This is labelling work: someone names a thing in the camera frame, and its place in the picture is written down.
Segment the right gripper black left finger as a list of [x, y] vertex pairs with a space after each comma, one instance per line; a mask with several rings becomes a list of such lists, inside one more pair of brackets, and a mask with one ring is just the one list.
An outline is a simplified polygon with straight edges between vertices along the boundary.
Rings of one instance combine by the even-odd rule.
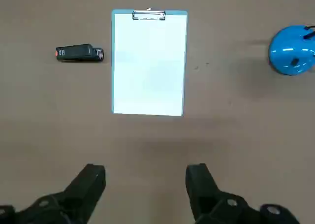
[[62, 191], [37, 199], [28, 208], [16, 211], [0, 207], [2, 224], [86, 224], [106, 187], [103, 165], [87, 164]]

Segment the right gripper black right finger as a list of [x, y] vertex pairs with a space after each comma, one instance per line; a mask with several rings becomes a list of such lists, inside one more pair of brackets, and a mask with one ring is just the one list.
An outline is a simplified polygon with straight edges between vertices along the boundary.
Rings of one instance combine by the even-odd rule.
[[278, 204], [251, 208], [241, 196], [221, 191], [206, 164], [186, 168], [186, 189], [196, 224], [298, 224], [297, 218]]

